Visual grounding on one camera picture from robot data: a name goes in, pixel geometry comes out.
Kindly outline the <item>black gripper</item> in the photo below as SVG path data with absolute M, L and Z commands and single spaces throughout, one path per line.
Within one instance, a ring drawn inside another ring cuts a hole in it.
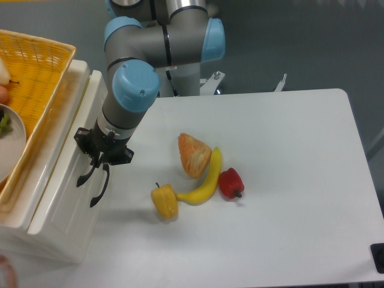
M 130 138 L 118 139 L 114 131 L 104 134 L 97 124 L 90 130 L 78 128 L 74 139 L 80 150 L 91 159 L 89 176 L 101 165 L 109 177 L 109 165 L 128 164 L 133 159 L 134 152 L 127 148 Z

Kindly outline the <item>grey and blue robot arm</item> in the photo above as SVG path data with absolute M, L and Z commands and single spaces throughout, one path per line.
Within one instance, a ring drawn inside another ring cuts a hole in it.
M 127 164 L 127 142 L 159 90 L 159 68 L 221 59 L 226 49 L 221 20 L 205 1 L 107 1 L 104 30 L 108 94 L 91 129 L 74 139 L 90 167 Z

